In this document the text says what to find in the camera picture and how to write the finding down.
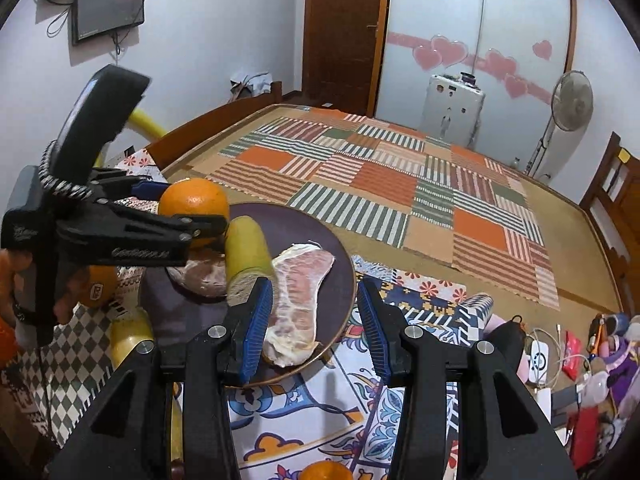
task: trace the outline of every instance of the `heart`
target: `heart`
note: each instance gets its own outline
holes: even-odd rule
[[[551,58],[552,50],[553,48],[551,47],[551,43],[547,40],[539,41],[533,46],[533,53],[547,61]]]
[[[420,45],[414,48],[415,62],[420,65],[423,70],[431,70],[442,63],[442,56],[431,45]]]
[[[511,74],[507,74],[507,77],[504,78],[504,87],[507,89],[507,94],[510,95],[511,99],[523,96],[529,91],[527,82],[524,79]]]
[[[461,41],[449,41],[444,36],[431,38],[431,47],[442,56],[442,64],[447,68],[466,59],[468,49]]]
[[[507,74],[514,75],[518,69],[518,63],[513,57],[504,57],[494,48],[490,48],[486,53],[486,65],[486,71],[498,81],[504,81]]]

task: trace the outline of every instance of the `wooden door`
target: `wooden door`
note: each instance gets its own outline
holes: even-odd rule
[[[364,115],[380,0],[306,0],[303,91]]]

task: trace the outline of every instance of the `human hand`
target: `human hand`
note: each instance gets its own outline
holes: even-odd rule
[[[14,290],[22,290],[24,280],[18,274],[26,270],[33,261],[31,253],[27,251],[0,251],[0,317],[10,326],[15,327]],[[62,298],[53,306],[53,313],[60,324],[71,321],[73,310],[78,303],[78,298],[88,290],[89,269],[82,267],[76,271],[66,282],[66,291]]]

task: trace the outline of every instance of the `orange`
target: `orange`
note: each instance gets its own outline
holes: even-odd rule
[[[188,178],[171,184],[160,197],[158,214],[173,215],[222,215],[229,221],[229,202],[225,190],[206,178]],[[194,241],[192,248],[203,247],[210,238]]]
[[[3,368],[18,353],[14,329],[0,317],[0,368]]]
[[[298,480],[353,480],[353,475],[339,462],[322,460],[306,466]]]
[[[118,286],[115,267],[89,266],[89,285],[78,301],[88,308],[98,308],[107,303]]]

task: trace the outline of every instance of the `plate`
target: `plate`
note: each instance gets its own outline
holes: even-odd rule
[[[340,337],[355,298],[353,264],[342,243],[322,222],[291,207],[266,202],[231,205],[231,218],[251,216],[260,225],[271,257],[293,244],[314,242],[334,257],[334,265],[318,292],[314,354],[303,364],[279,368],[260,360],[248,386],[277,382],[318,359]],[[222,322],[228,305],[224,300],[206,300],[176,285],[162,267],[149,267],[140,283],[140,306],[146,310],[160,346],[187,342],[202,330]]]

